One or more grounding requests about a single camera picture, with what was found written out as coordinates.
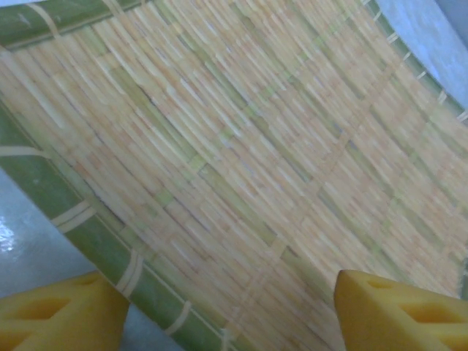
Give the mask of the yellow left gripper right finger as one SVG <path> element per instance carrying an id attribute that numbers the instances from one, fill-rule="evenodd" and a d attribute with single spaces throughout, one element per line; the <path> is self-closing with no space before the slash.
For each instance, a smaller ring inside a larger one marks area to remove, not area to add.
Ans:
<path id="1" fill-rule="evenodd" d="M 354 270 L 333 301 L 346 351 L 468 351 L 468 301 Z"/>

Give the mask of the bamboo weave pattern plate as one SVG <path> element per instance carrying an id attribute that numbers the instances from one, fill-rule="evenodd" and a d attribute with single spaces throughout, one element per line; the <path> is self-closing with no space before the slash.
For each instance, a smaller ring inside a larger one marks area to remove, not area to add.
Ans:
<path id="1" fill-rule="evenodd" d="M 0 168 L 186 351 L 344 351 L 343 269 L 468 300 L 468 108 L 377 0 L 0 7 Z"/>

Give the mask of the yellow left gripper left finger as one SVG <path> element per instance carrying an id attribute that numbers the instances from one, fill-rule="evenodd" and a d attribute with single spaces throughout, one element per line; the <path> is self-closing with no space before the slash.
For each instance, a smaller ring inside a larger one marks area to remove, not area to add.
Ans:
<path id="1" fill-rule="evenodd" d="M 118 351 L 128 309 L 97 272 L 0 298 L 0 351 Z"/>

